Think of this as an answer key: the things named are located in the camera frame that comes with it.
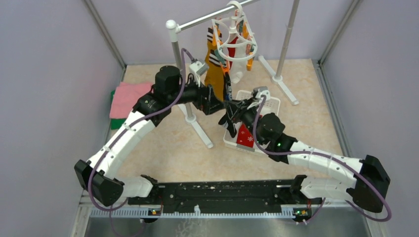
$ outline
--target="basket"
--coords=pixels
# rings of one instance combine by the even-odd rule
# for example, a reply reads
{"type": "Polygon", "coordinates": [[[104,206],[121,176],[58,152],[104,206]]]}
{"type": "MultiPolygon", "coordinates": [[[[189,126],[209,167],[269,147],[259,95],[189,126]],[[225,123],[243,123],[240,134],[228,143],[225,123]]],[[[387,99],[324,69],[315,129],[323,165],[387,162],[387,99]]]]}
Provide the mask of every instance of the basket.
{"type": "MultiPolygon", "coordinates": [[[[245,91],[245,90],[239,90],[236,96],[236,100],[244,100],[244,99],[249,99],[249,98],[251,98],[251,92],[245,91]]],[[[281,101],[278,98],[271,97],[271,99],[266,101],[265,104],[263,105],[263,108],[260,114],[265,115],[269,113],[275,113],[276,115],[278,115],[280,103],[281,101]]],[[[241,125],[242,125],[241,122],[238,122],[235,124],[237,131],[239,131],[239,128],[241,125]]],[[[256,144],[253,145],[253,148],[237,144],[236,143],[237,136],[238,135],[236,134],[235,137],[231,137],[230,133],[226,130],[224,133],[224,138],[223,138],[225,146],[229,148],[233,148],[238,151],[252,153],[258,156],[267,156],[267,154],[265,154],[263,151],[257,148],[256,144]]]]}

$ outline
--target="vertical pole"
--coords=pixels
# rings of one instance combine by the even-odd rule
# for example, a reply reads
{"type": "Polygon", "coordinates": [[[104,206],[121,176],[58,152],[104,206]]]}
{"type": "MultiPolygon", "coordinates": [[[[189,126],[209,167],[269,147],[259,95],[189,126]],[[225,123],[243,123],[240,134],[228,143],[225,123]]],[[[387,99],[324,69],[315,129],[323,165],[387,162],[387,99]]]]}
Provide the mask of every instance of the vertical pole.
{"type": "MultiPolygon", "coordinates": [[[[176,66],[182,70],[182,60],[180,57],[180,49],[179,49],[179,41],[177,40],[177,32],[176,29],[178,28],[177,23],[173,20],[168,20],[166,22],[166,28],[169,30],[171,46],[173,48],[174,59],[176,61],[176,66]]],[[[192,113],[191,104],[185,104],[186,107],[186,114],[189,120],[193,120],[194,114],[192,113]]]]}
{"type": "Polygon", "coordinates": [[[282,67],[284,66],[285,56],[288,50],[288,44],[290,43],[291,32],[293,31],[295,15],[297,14],[298,4],[300,0],[294,0],[293,8],[291,10],[290,20],[287,25],[287,32],[285,33],[284,44],[281,50],[281,57],[279,58],[278,68],[276,70],[276,78],[279,78],[282,73],[282,67]]]}

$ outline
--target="wooden tabletop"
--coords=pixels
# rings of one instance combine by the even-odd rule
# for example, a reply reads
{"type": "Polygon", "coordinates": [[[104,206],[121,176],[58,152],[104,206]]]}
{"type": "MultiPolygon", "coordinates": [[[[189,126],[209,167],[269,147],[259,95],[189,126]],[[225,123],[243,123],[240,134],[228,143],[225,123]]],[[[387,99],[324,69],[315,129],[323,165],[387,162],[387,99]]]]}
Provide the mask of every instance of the wooden tabletop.
{"type": "MultiPolygon", "coordinates": [[[[278,61],[269,61],[276,68],[278,61]]],[[[125,82],[153,81],[163,65],[128,66],[125,82]]],[[[251,72],[233,84],[233,97],[237,91],[252,91],[258,86],[268,86],[272,97],[281,100],[279,117],[285,124],[285,133],[298,140],[341,155],[341,149],[330,114],[310,59],[286,60],[282,76],[285,84],[299,100],[291,105],[281,90],[271,83],[259,62],[254,62],[251,72]]],[[[185,121],[177,107],[158,127],[151,131],[134,148],[119,170],[119,177],[149,175],[160,182],[223,181],[292,179],[298,174],[324,177],[300,166],[274,162],[268,157],[228,148],[224,145],[224,128],[218,125],[224,111],[205,116],[192,106],[197,121],[212,140],[214,147],[206,148],[195,130],[185,121]]]]}

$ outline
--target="pink cloth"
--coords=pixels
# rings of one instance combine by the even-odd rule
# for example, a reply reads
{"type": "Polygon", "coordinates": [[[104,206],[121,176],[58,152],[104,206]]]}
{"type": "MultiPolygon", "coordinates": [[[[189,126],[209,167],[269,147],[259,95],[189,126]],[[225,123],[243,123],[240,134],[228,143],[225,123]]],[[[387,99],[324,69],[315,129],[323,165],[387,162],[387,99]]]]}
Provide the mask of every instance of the pink cloth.
{"type": "Polygon", "coordinates": [[[137,103],[137,100],[147,94],[153,83],[144,82],[140,84],[129,84],[121,82],[115,90],[114,99],[112,100],[111,112],[109,117],[111,119],[125,119],[128,117],[132,107],[137,103]]]}

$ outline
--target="gray wall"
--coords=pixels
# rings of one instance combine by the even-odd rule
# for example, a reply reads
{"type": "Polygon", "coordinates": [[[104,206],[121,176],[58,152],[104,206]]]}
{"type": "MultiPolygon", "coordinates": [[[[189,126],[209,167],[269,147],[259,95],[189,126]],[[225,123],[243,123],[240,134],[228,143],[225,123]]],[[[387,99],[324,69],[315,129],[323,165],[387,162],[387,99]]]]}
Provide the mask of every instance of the gray wall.
{"type": "Polygon", "coordinates": [[[417,236],[419,1],[363,1],[328,62],[353,152],[378,157],[391,184],[393,236],[417,236]]]}
{"type": "Polygon", "coordinates": [[[69,236],[121,68],[81,0],[0,1],[0,236],[69,236]]]}
{"type": "MultiPolygon", "coordinates": [[[[174,62],[165,23],[178,24],[223,8],[229,0],[93,0],[127,64],[174,62]]],[[[288,58],[321,57],[351,0],[302,0],[297,12],[288,58]]],[[[255,32],[259,53],[279,58],[292,0],[261,0],[244,8],[255,32]]],[[[181,47],[204,57],[210,21],[179,35],[181,47]]]]}

